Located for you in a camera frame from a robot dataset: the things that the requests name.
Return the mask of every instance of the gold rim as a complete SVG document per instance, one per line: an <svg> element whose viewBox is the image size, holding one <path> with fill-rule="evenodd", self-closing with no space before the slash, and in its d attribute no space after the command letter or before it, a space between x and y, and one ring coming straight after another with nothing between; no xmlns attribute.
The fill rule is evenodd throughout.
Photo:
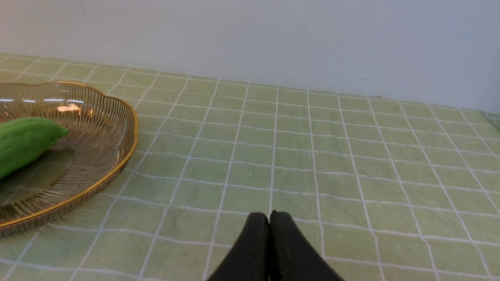
<svg viewBox="0 0 500 281"><path fill-rule="evenodd" d="M30 86L30 87L37 87L37 86L43 86L43 85L53 85L53 84L73 84L73 85L83 86L83 87L86 87L86 88L94 90L96 93L98 93L99 95L101 95L101 96L103 96L103 97L105 97L107 99L116 100L116 101L119 101L119 102L123 103L124 105L126 105L126 107L129 108L130 111L132 112L132 116L133 116L133 120L134 120L133 144L132 144L132 147L131 147L130 151L128 152L128 154L111 171L109 171L105 176L103 176L100 180L98 180L96 183L94 183L91 186L89 186L84 191L82 191L82 192L78 193L77 195L75 195L75 196L73 196L73 197L71 197L69 199L66 199L66 200L64 200L64 201L62 201L62 202L60 202L60 203L58 203L58 204L56 204L54 206L46 208L43 211L39 211L39 212L30 214L30 215L24 216L22 218L11 220L9 222L0 223L0 230L4 229L4 228L7 228L7 227L11 227L13 225L21 224L23 222L35 219L37 217L41 217L41 216L47 215L47 214L52 213L52 212L54 212L54 211L56 211L56 210L58 210L58 209L60 209L60 208L62 208L64 206L66 206L68 204L71 204L71 203L73 203L73 202L75 202L75 201L77 201L77 200L85 197L87 194L89 194L93 190L99 188L103 183L105 183L107 180L109 180L112 176L114 176L117 173L120 173L120 171L125 167L125 165L130 160L130 158L132 157L132 154L134 154L134 152L135 152L135 150L137 148L137 144L139 142L139 117L137 116L137 113L136 113L134 107L131 106L128 102L126 102L126 101L124 101L124 100L122 100L120 98L105 95L100 90L97 90L94 87L91 87L91 86L88 86L88 85L85 85L85 84L82 84L82 83L76 83L76 82L59 81L59 82L49 82L49 83L40 83L40 84L0 83L0 85L22 85L22 86Z"/></svg>

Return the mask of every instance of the bitter melon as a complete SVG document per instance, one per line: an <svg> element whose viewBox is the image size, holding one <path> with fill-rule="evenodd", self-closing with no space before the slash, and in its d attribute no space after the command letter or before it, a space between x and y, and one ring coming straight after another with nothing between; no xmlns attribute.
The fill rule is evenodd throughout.
<svg viewBox="0 0 500 281"><path fill-rule="evenodd" d="M42 117L0 123L0 180L39 158L69 130Z"/></svg>

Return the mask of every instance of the fruit bowl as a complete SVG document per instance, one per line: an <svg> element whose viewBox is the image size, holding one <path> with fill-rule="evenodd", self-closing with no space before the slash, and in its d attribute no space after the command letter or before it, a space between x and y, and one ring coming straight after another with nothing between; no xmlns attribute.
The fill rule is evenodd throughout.
<svg viewBox="0 0 500 281"><path fill-rule="evenodd" d="M48 118L69 134L0 179L0 238L39 228L98 194L138 142L129 104L78 83L0 83L0 123L28 116Z"/></svg>

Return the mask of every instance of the green tablecloth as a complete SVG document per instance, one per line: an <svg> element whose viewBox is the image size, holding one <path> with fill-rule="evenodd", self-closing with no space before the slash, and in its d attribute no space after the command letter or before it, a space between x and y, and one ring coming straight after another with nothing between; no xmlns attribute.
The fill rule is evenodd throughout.
<svg viewBox="0 0 500 281"><path fill-rule="evenodd" d="M500 133L482 112L0 54L14 81L119 97L140 138L103 193L0 240L0 280L202 280L273 209L347 281L500 280Z"/></svg>

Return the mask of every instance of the white grid line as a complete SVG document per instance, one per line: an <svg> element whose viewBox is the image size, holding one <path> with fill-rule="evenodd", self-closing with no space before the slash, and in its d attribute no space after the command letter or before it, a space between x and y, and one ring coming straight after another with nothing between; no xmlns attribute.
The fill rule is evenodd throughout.
<svg viewBox="0 0 500 281"><path fill-rule="evenodd" d="M368 105L370 106L371 113L373 114L373 118L375 119L375 125L378 127L379 123L377 122L377 119L375 118L375 114L373 112L373 107L372 107L372 102L370 101L370 99L368 99ZM441 278L440 278L438 272L436 271L437 268L436 268L436 263L434 262L434 255L433 255L433 251L431 249L431 245L424 238L424 235L422 233L422 229L420 228L419 220L417 219L417 215L415 214L415 210L413 209L413 206L411 204L410 197L408 196L408 193L406 191L405 186L401 182L400 174L398 173L398 169L396 168L396 164L394 163L393 158L391 156L391 151L389 150L387 144L385 143L384 135L382 134L382 131L380 130L380 128L378 128L378 133L380 134L380 137L382 138L383 146L385 147L385 151L387 151L387 155L389 157L390 164L392 165L392 169L394 170L394 173L396 174L396 178L399 181L399 186L401 187L401 190L403 191L404 198L406 199L406 202L408 202L408 206L409 206L409 209L411 211L411 215L413 216L413 220L415 221L415 226L416 226L416 229L418 231L418 237L427 246L427 252L429 254L430 263L432 264L432 268L435 270L434 274L436 276L437 281L440 281Z"/></svg>
<svg viewBox="0 0 500 281"><path fill-rule="evenodd" d="M432 112L432 114L434 115L434 117L436 117L436 119L437 119L438 117L436 116L436 113L434 113L434 110L432 109L432 107L430 105L428 107L429 107L430 111ZM438 120L437 123L439 124L439 126L441 128L443 128L443 126L441 125L441 121ZM469 166L469 163L467 163L466 159L464 158L464 156L462 155L462 153L459 151L459 148L455 145L455 143L453 142L452 138L449 135L446 135L446 136L448 137L448 140L451 142L451 144L453 145L453 147L456 149L456 152L458 153L458 155L460 155L460 158L465 163L465 166L467 167L467 170L470 171L470 173L474 177L475 181L477 182L477 184L479 185L479 187L481 188L481 190L483 191L483 193L488 198L489 202L493 205L493 207L495 208L496 212L498 214L500 214L499 207L495 204L495 202L493 201L493 199L491 198L491 196L486 192L486 189L483 187L483 184L481 183L481 181L476 176L476 173L474 173L474 172L478 172L478 171L476 169L471 169L471 167Z"/></svg>
<svg viewBox="0 0 500 281"><path fill-rule="evenodd" d="M145 100L145 101L147 101L147 102L161 103L161 102L154 101L154 100ZM206 106L191 106L191 105L185 105L185 104L180 104L180 106L183 106L183 107L192 107L192 108L195 108L195 107L198 107L198 108L207 108ZM218 110L238 111L238 112L240 111L240 110L237 110L237 109L227 109L227 108L220 108ZM248 114L255 114L255 115L274 116L274 115L269 115L267 113L257 113L257 112L246 112L246 113L248 113ZM141 113L139 113L137 115L140 116L140 117L152 117L152 118L163 118L164 117L164 116L160 116L160 115L148 115L148 114L141 114ZM304 118L304 117L293 117L293 116L288 116L288 115L278 115L278 117L307 120L307 118ZM195 123L199 123L200 122L200 121L196 121L196 120L189 120L189 119L183 119L183 118L177 118L177 117L172 117L172 119L181 120L181 121L187 121L187 122L195 122ZM349 123L349 122L342 122L342 121L332 121L332 120L327 120L327 119L314 119L312 121L325 122L325 123L333 123L333 124L345 124L345 125L358 126L358 127L366 127L366 128L377 128L377 126L374 126L374 125L356 124L356 123ZM210 122L209 124L236 126L235 124L221 123L221 122ZM273 129L268 129L268 128L252 127L252 126L247 126L247 125L241 125L241 126L242 127L246 127L246 128L259 129L259 130L262 130L262 131L273 131ZM466 134L452 134L452 133L448 133L447 134L445 132L435 132L435 131L426 131L426 130L417 130L417 129L413 129L412 130L412 129L409 129L409 128L398 128L398 127L387 127L387 126L380 126L379 128L386 129L386 130L395 130L395 131L426 133L426 134L440 135L440 136L449 135L449 136L453 136L453 137L463 137L463 138L469 138L469 139L479 139L477 136L466 135ZM277 132L282 132L282 133L293 133L293 134L298 134L298 135L309 135L308 132L287 131L287 130L276 130L276 131ZM318 137L337 137L337 138L342 138L341 136L336 136L336 135L331 135L331 134L316 134L316 133L313 133L312 135L313 136L318 136ZM498 140L500 140L500 137L499 138L481 137L481 139L498 141ZM362 141L373 142L373 140L369 140L369 139L362 139Z"/></svg>
<svg viewBox="0 0 500 281"><path fill-rule="evenodd" d="M245 92L245 99L243 101L243 109L241 110L241 115L239 116L239 122L238 122L239 125L241 125L241 123L242 123L243 110L245 109L245 105L247 102L247 96L249 94L249 87L250 87L250 84L247 84L246 85L246 92ZM224 198L226 196L226 191L228 190L229 176L231 174L231 167L233 164L233 159L235 158L235 151L236 151L236 146L237 146L239 134L240 134L240 127L238 126L238 129L236 129L236 135L234 137L234 143L232 145L231 159L229 161L229 165L227 166L227 171L226 171L225 180L224 180L224 188L222 189L222 194L220 196L220 202L219 202L219 207L217 210L217 215L215 217L215 223L213 224L212 237L210 238L210 246L208 246L208 253L206 254L205 268L203 270L203 276L201 277L202 281L205 281L208 277L208 274L209 274L210 260L212 257L212 251L214 249L214 242L216 239L217 227L219 226L219 219L221 218L221 211L222 211L223 204L224 204Z"/></svg>
<svg viewBox="0 0 500 281"><path fill-rule="evenodd" d="M52 76L52 78L50 79L50 81L52 82L52 81L56 80L56 78L59 76L59 74L61 73L61 71L63 71L63 69L64 69L67 65L69 65L71 62L72 62L72 60L68 60L65 64L63 64L63 65L59 68L59 70L58 70L58 71L54 74L54 76Z"/></svg>
<svg viewBox="0 0 500 281"><path fill-rule="evenodd" d="M295 151L296 149L293 148L284 148L284 150L290 150L290 151ZM305 149L300 149L301 151L307 151L311 152L311 150L305 150ZM185 154L179 154L179 153L174 153L174 152L145 152L143 150L137 150L137 152L148 154L148 155L174 155L174 156L179 156L186 158L187 155ZM336 154L344 157L349 157L348 154L340 154L340 153L335 153L335 152L330 152L330 151L314 151L315 153L328 153L328 154ZM449 169L455 169L455 170L464 170L464 171L475 171L475 172L483 172L483 173L490 173L490 174L500 174L500 171L493 171L493 170L480 170L480 169L470 169L470 168L464 168L464 167L455 167L455 166L445 166L445 165L438 165L438 164L429 164L425 162L417 162L417 161L409 161L409 160L391 160L391 159L386 159L386 158L376 158L376 157L371 157L371 156L360 156L360 155L354 155L355 158L360 158L360 159L373 159L373 160L378 160L378 161L383 161L383 162L394 162L394 163L409 163L409 164L417 164L417 165L425 165L425 166L434 166L434 167L440 167L440 168L449 168ZM203 158L203 157L191 157L192 159L199 159L199 160L205 160L205 161L211 161L211 162L222 162L222 163L229 163L229 160L221 160L221 159L211 159L211 158ZM245 161L234 161L235 163L241 163L241 164L247 164L251 166L259 166L259 167L266 167L266 168L272 168L272 165L267 165L267 164L258 164L258 163L252 163L252 162L245 162ZM274 168L278 169L283 169L283 170L290 170L290 171L302 171L302 172L314 172L313 169L305 169L305 168L291 168L291 167L284 167L284 166L274 166ZM337 173L337 172L327 172L327 171L317 171L317 173L321 174L331 174L331 173Z"/></svg>
<svg viewBox="0 0 500 281"><path fill-rule="evenodd" d="M401 107L401 110L402 110L403 114L405 114L405 110L404 110L403 106L402 106L401 104L399 104L399 106ZM410 126L410 128L412 128L412 126L411 126L410 122L408 121L408 118L406 118L406 122L408 123L408 125ZM420 140L419 140L418 138L417 138L417 142L418 142L418 144L419 144L419 145L421 145ZM423 154L424 154L424 156L425 156L425 159L426 159L429 163L431 163L431 160L429 159L429 156L427 155L426 150L425 150L424 148L422 148L422 147L421 147L421 150L422 150L422 153L423 153ZM472 243L472 240L473 240L473 239L472 239L472 237L471 237L471 234L469 233L469 230L467 229L467 226L466 226L466 224L465 224L464 220L462 219L462 217L460 216L460 214L459 214L458 212L456 212L456 211L457 211L457 208L455 207L455 204L453 203L453 200L452 200L452 198L450 197L450 195L448 194L448 192L447 192L446 188L443 186L443 182L441 181L441 178L440 178L440 176L439 176L438 172L436 171L436 169L434 168L434 166L432 166L432 165L431 165L430 167L432 168L432 171L433 171L433 173L434 173L435 177L437 178L437 180L438 180L438 182L439 182L439 185L441 186L441 188L442 188L442 190L443 190L444 194L446 195L446 198L448 199L449 204L451 205L451 207L452 207L452 208L453 208L453 210L455 211L457 218L460 220L460 223L461 223L461 225L462 225L463 231L464 231L464 232L465 232L465 234L467 235L468 240L469 240L469 241L471 241L471 243ZM490 269L488 268L488 264L487 264L487 263L486 263L486 261L485 261L485 255L483 254L483 252L479 249L479 247L478 247L476 244L474 244L474 243L472 243L472 244L473 244L474 248L475 248L475 249L479 252L479 255L480 255L480 257L481 257L481 262L482 262L482 265L484 266L484 269L486 270L487 275L488 275L488 276L489 276L489 277L493 280L493 277L492 277L492 275L491 275L491 273L490 273Z"/></svg>
<svg viewBox="0 0 500 281"><path fill-rule="evenodd" d="M344 122L344 116L342 115L341 99L340 99L339 96L337 97L337 100L338 100L338 110L340 111L340 117L342 119L342 122ZM351 159L351 162L352 162L352 167L354 169L354 173L356 174L357 187L358 187L358 190L359 190L359 195L361 196L361 201L363 203L363 209L364 209L364 216L366 218L366 224L368 225L368 229L371 232L371 236L373 237L373 242L375 244L376 259L377 259L377 263L378 263L378 270L380 271L380 278L381 278L381 281L386 281L386 276L384 275L384 269L382 268L382 261L381 261L381 258L380 258L379 239L377 238L377 236L375 235L375 233L374 233L374 231L372 229L372 223L370 222L370 216L368 215L368 208L367 208L367 204L365 202L365 197L363 195L363 189L362 189L362 186L361 186L360 176L358 174L358 168L356 167L356 162L354 161L353 150L351 149L351 143L349 141L349 135L347 133L346 124L343 123L342 125L343 125L343 129L344 129L345 137L347 139L347 146L349 148L349 153L350 153L350 159Z"/></svg>
<svg viewBox="0 0 500 281"><path fill-rule="evenodd" d="M130 168L125 168L126 171L129 171L129 172L133 172L134 170L133 169L130 169ZM353 173L348 173L348 172L319 172L317 171L316 172L317 174L325 174L325 175L347 175L347 176L356 176L355 174ZM162 179L173 179L173 180L177 180L178 178L177 177L173 177L173 176L162 176L162 175L150 175L150 174L145 174L145 173L141 173L141 172L134 172L134 174L137 174L137 175L141 175L141 176L144 176L144 177L147 177L147 178L162 178ZM388 181L388 182L396 182L396 183L399 183L398 180L396 179L391 179L391 178L384 178L384 177L376 177L376 176L369 176L369 175L364 175L364 174L360 174L359 175L360 178L371 178L371 179L375 179L375 180L382 180L382 181ZM190 178L182 178L183 181L193 181L193 182L198 182L198 183L205 183L205 184L212 184L212 185L222 185L222 183L220 182L211 182L211 181L203 181L203 180L195 180L195 179L190 179ZM422 182L415 182L415 181L406 181L406 180L402 180L402 182L404 184L409 184L409 185L416 185L416 186L429 186L429 187L441 187L441 185L439 184L431 184L431 183L422 183ZM456 187L456 186L446 186L446 185L443 185L445 188L447 189L456 189L456 190L464 190L464 191L474 191L474 192L478 192L478 191L481 191L481 190L478 190L478 189L473 189L473 188L466 188L466 187ZM488 193L492 193L492 194L500 194L500 191L487 191Z"/></svg>
<svg viewBox="0 0 500 281"><path fill-rule="evenodd" d="M320 237L320 247L321 247L321 256L326 256L325 254L325 230L323 228L323 222L321 219L321 204L320 204L320 188L318 187L318 175L316 172L316 155L314 150L314 139L313 139L313 124L311 121L311 108L310 105L310 95L309 90L307 90L307 116L309 117L309 132L310 132L310 143L311 143L311 156L312 156L312 170L314 175L314 188L316 195L316 211L317 211L317 220L319 222L319 237Z"/></svg>
<svg viewBox="0 0 500 281"><path fill-rule="evenodd" d="M184 84L184 88L182 90L185 90L186 89L186 86L188 85L188 79L186 79L185 81L185 84ZM215 84L215 89L213 91L213 95L212 97L210 98L210 102L209 102L209 105L212 104L212 101L214 100L214 97L216 95L216 92L217 92L217 88L219 86L219 81L217 81L217 83ZM179 98L181 97L181 93L177 96L177 99L175 100L176 102L179 100ZM170 111L169 111L169 116L170 116L170 113L173 111L175 106L172 106L170 108ZM202 129L203 129L203 125L205 123L205 120L207 119L207 116L209 115L209 109L206 110L205 112L205 115L203 117L203 121L201 122L201 125L199 126L199 129L198 129L198 133L196 134L196 138L194 139L193 141L193 144L191 146L191 150L189 151L189 155L187 156L186 160L185 160L185 163L184 163L184 166L182 167L182 170L180 172L180 175L179 175L179 179L177 180L177 182L175 183L175 187L172 191L172 195L170 196L170 201L169 203L172 204L174 202L174 199L175 199L175 196L176 196L176 193L177 193L177 190L179 189L179 186L180 186L180 183L181 183L181 178L183 177L184 173L186 172L186 169L188 167L188 164L189 164L189 161L191 159L191 156L193 155L193 151L195 150L195 146L196 146L196 143L198 141L198 138L200 137L200 134L202 132ZM168 119L168 116L165 118L165 120L163 121L162 125L160 126L160 128L158 129L161 130L161 128L163 127L163 125L166 123ZM163 226L163 223L165 222L165 219L167 218L167 214L169 212L169 209L170 209L170 205L166 206L165 210L163 211L163 214L161 216L161 219L159 221L159 224L156 228L156 232L155 232L155 236L158 236L160 234L160 231L162 230L162 226ZM144 259L144 262L142 263L142 267L140 269L140 272L139 272L139 277L142 278L143 275L144 275L144 272L146 270L146 266L148 265L148 261L151 257L151 253L153 252L153 249L155 247L155 243L156 243L156 239L153 239L153 241L151 242L151 245L149 246L149 249L147 251L147 254L146 254L146 257Z"/></svg>
<svg viewBox="0 0 500 281"><path fill-rule="evenodd" d="M346 263L359 264L359 265L369 265L369 266L377 266L378 265L378 262L357 260L357 259L350 259L350 258L341 258L341 257L334 257L334 256L326 256L325 259L330 260L330 261L346 262ZM8 259L4 259L4 258L0 258L0 263L6 264L6 265L13 265L14 264L13 261L8 260ZM48 265L32 264L32 263L27 263L27 262L20 262L19 265L27 267L27 268L33 268L33 269L39 269L39 270L45 270L45 271L51 271L51 272L72 272L75 270L72 267L55 267L55 266L48 266ZM397 269L420 271L420 272L434 272L434 270L432 268L399 265L399 264L392 264L392 263L382 263L382 266L386 267L386 268L397 268ZM138 276L136 276L136 275L126 273L126 272L121 272L118 270L112 270L112 269L82 268L80 271L117 275L117 276L128 277L131 279L138 278ZM472 273L454 272L454 271L448 271L448 270L437 270L437 272L439 274L444 274L444 275L480 278L480 279L485 279L485 280L490 279L489 276L472 274ZM157 279L157 278L141 278L140 280L141 281L168 281L168 280Z"/></svg>
<svg viewBox="0 0 500 281"><path fill-rule="evenodd" d="M238 188L249 188L249 187L243 187L243 186L233 186L233 187L238 187ZM257 190L269 190L268 188L262 188L262 189L257 189ZM284 192L284 193L289 193L289 194L302 194L302 195L310 195L314 196L316 193L314 192L309 192L309 193L301 193L301 192L295 192L295 191L284 191L284 190L279 190L276 189L275 192ZM335 199L339 200L348 200L348 201L354 201L354 202L363 202L360 199L352 199L352 198L344 198L344 197L338 197L338 196L332 196L329 194L319 194L320 196L326 196L326 197L332 197ZM204 209L204 208L196 208L196 207L190 207L190 206L180 206L180 205L174 205L174 204L168 204L168 203L157 203L157 202L151 202L151 201L146 201L142 199L137 199L135 197L128 197L128 196L122 196L122 195L113 195L113 194L107 194L103 193L100 194L99 196L102 197L109 197L109 198L119 198L121 200L126 200L126 201L134 201L138 203L142 203L145 205L152 205L152 206L167 206L170 205L172 208L177 208L177 209L185 209L185 210L191 210L191 211L197 211L197 212L208 212L208 213L218 213L218 209ZM384 201L375 201L375 200L365 200L365 203L378 203L378 204L388 204L388 205L398 205L398 206L405 206L408 207L407 204L405 203L397 203L397 202L384 202ZM419 205L413 205L414 208L417 209L424 209L424 210L435 210L435 211L444 211L444 212L450 212L450 213L459 213L459 214L469 214L468 212L461 212L461 211L453 211L450 209L441 209L441 208L430 208L430 207L425 207L425 206L419 206ZM221 214L236 214L236 215L244 215L247 216L249 213L244 212L244 211L234 211L234 210L221 210ZM319 220L316 219L301 219L294 217L293 218L295 221L299 222L304 222L304 223L313 223L313 224L319 224ZM369 231L370 229L368 227L364 226L359 226L359 225L354 225L354 224L343 224L343 223L332 223L332 222L321 222L323 225L329 225L329 226L335 226L335 227L345 227L345 228L355 228L355 229L361 229L361 230L366 230ZM400 231L394 231L394 230L383 230L383 229L373 229L373 232L375 233L381 233L381 234L391 234L391 235L398 235L398 236L405 236L405 237L421 237L420 234L417 233L410 233L410 232L400 232ZM478 245L490 245L490 246L500 246L500 242L495 243L495 242L488 242L488 241L480 241L480 240L469 240L469 239L463 239L463 238L452 238L452 237L445 237L445 236L438 236L438 235L422 235L425 239L433 239L433 240L441 240L441 241L452 241L452 242L461 242L461 243L467 243L467 244L478 244Z"/></svg>
<svg viewBox="0 0 500 281"><path fill-rule="evenodd" d="M66 62L66 65L69 65L69 64L71 64L71 65L79 65L79 64L71 62L71 61ZM111 68L111 69L122 69L122 68L115 68L115 67L106 66L106 65L99 65L98 67L100 67L100 68ZM13 73L31 74L31 75L41 76L41 77L51 77L51 75L40 74L40 73L32 73L32 72L29 72L29 71L16 71L16 70L8 70L8 69L6 69L5 71L7 71L7 72L13 72ZM128 70L128 72L130 72L130 73L137 73L137 74L148 74L148 75L151 75L151 76L155 75L154 73L144 73L144 72L138 72L138 71L134 71L134 70ZM160 77L186 79L186 77L162 75L162 74L158 74L158 73L156 75L158 75ZM65 79L65 80L79 80L77 78L72 78L72 77L64 77L64 76L57 76L57 77L61 78L61 79ZM193 81L214 82L215 83L214 80L199 79L199 78L190 78L190 80L193 80ZM111 85L127 86L127 87L135 87L135 88L145 88L145 89L147 88L147 89L155 89L155 90L178 91L178 90L175 90L175 89L166 89L166 88L153 87L154 83L151 84L151 86L149 86L149 87L145 87L145 86L138 86L138 85L130 85L130 84L123 84L123 83L112 83L112 82L103 82L103 81L94 81L94 80L87 80L87 82L96 82L96 83L102 83L102 84L111 84ZM241 83L230 83L230 82L221 82L221 83L243 86ZM257 87L257 88L274 89L273 87L265 87L265 86L259 86L259 85L250 85L250 86L251 87ZM303 92L304 94L306 94L306 91L304 91L304 90L292 89L292 91L299 91L299 92ZM314 92L314 91L310 91L310 93L314 94L314 95L323 95L323 96L331 96L331 97L335 97L335 96L339 95L339 94L336 94L336 93L325 94L325 93L319 93L319 92ZM193 92L193 94L210 96L209 94L197 93L197 92ZM228 98L228 99L234 99L234 100L243 100L243 98L240 98L240 97L232 97L232 96L221 96L221 97ZM366 96L366 97L348 96L348 98L367 100L370 97L368 97L368 96ZM130 98L130 97L126 97L126 99L137 100L136 98ZM148 102L158 102L156 100L146 100L146 101L148 101ZM265 101L265 100L248 99L248 101L274 104L274 102L272 102L272 101ZM396 101L384 100L384 102L395 103ZM410 101L400 101L400 103L424 107L424 105L415 104L414 102L410 102ZM306 105L298 105L298 104L283 103L283 102L278 102L278 104L279 105L285 105L285 106L306 107ZM203 106L194 106L194 105L188 105L188 106L190 106L190 107L203 107ZM443 107L443 106L439 106L439 105L432 105L432 107L433 108L439 108L439 109L453 110L452 108ZM338 108L334 108L334 107L322 107L322 106L311 106L311 108L314 108L314 109L326 109L326 110L337 110L337 111L339 110ZM474 110L467 110L467 109L460 109L460 110L474 112ZM370 111L357 110L357 109L343 109L343 111L345 111L345 112L370 113ZM251 112L251 113L262 114L262 115L273 115L273 114L269 114L269 113L260 113L260 112ZM374 113L377 114L377 115L402 116L401 114L397 114L397 113L387 113L387 112L377 112L377 111L374 111ZM304 119L304 117L287 116L287 115L280 115L280 116L282 116L282 117L290 117L290 118L297 118L297 119ZM408 116L408 118L435 121L434 118L427 118L427 117L420 117L420 116ZM460 122L460 121L453 121L453 120L441 120L441 121L447 122L447 123L454 123L454 124L468 124L467 122ZM470 124L471 125L475 125L475 126L490 126L487 123L470 123Z"/></svg>
<svg viewBox="0 0 500 281"><path fill-rule="evenodd" d="M276 104L274 108L274 130L272 132L272 159L271 159L271 179L270 179L270 190L269 190L269 207L267 209L267 215L269 216L268 219L271 218L271 213L273 212L273 189L275 187L275 163L276 163L276 129L278 126L278 99L280 97L280 86L276 88Z"/></svg>
<svg viewBox="0 0 500 281"><path fill-rule="evenodd" d="M369 265L369 266L378 266L379 265L378 262L373 262L373 261L365 261L365 260L357 260L357 259L341 258L341 257L333 257L333 256L327 256L326 260L338 261L338 262L348 262L348 263L353 263L353 264ZM425 268L425 267L414 267L414 266L391 264L391 263L382 263L381 265L384 267L388 267L388 268L397 268L397 269L403 269L403 270L414 270L414 271L432 272L432 273L434 272L434 269ZM479 275L479 274L454 272L454 271L440 270L440 269L436 270L436 272L439 274L447 274L447 275L462 276L462 277L473 277L473 278L483 278L483 279L490 279L491 278L490 276L484 276L484 275Z"/></svg>
<svg viewBox="0 0 500 281"><path fill-rule="evenodd" d="M190 121L190 120L179 119L179 118L174 118L174 117L170 117L170 119L198 123L197 121ZM228 124L225 124L225 123L215 123L215 124L228 125ZM242 126L242 127L252 128L252 129L256 129L256 130L262 130L262 129L256 128L256 127L248 127L248 126ZM139 133L140 134L145 134L145 135L154 135L154 134L156 134L155 132L150 132L150 131L139 131ZM288 131L281 131L281 133L296 134L295 132L288 132ZM179 138L193 139L193 140L195 139L195 137L193 137L193 136L175 134L175 133L171 133L171 132L159 132L159 134L160 135L170 135L170 136L179 137ZM345 137L342 137L342 136L333 136L333 135L331 135L329 137L333 137L333 138L336 138L336 139L339 139L339 140L345 140L346 139ZM380 141L380 140L369 140L369 139L367 140L367 139L361 139L361 138L355 138L355 137L349 137L349 139L350 140L355 140L355 141L368 142L368 143L383 144L383 142ZM220 143L228 143L228 144L229 143L231 143L231 144L233 143L230 140L211 139L211 138L202 138L202 137L200 138L200 140L212 141L212 142L220 142ZM386 141L385 143L388 144L388 145L397 145L397 146L403 146L403 147L420 148L420 145L418 145L418 144L403 144L403 143L390 142L390 141ZM273 148L272 145L258 144L258 143L244 142L244 141L238 141L238 144L251 145L251 146L263 147L263 148L270 148L270 149ZM443 148L443 147L433 147L433 146L424 146L424 145L422 147L425 148L425 149L433 149L433 150L440 150L440 151L453 151L453 152L457 151L454 148ZM293 150L293 151L304 151L304 152L310 152L311 151L310 149L289 148L289 147L284 147L284 146L283 147L282 146L277 146L276 148L281 149L281 150ZM461 152L465 152L465 153L480 154L480 155L485 155L485 156L498 156L497 154L491 154L491 153L487 153L487 152L478 152L478 151L473 151L473 150L463 150L463 149L461 149L460 151ZM339 152L335 152L335 151L331 151L331 150L314 150L314 152L331 153L331 154L336 154L336 155L340 155L340 156L349 156L348 154L343 154L343 153L339 153Z"/></svg>
<svg viewBox="0 0 500 281"><path fill-rule="evenodd" d="M33 62L31 64L29 64L28 66L26 66L23 71L19 71L19 75L16 78L12 79L11 82L15 82L16 80L20 79L23 75L28 74L27 70L30 69L36 63L38 63L41 59L42 58L39 57L38 59L33 60Z"/></svg>

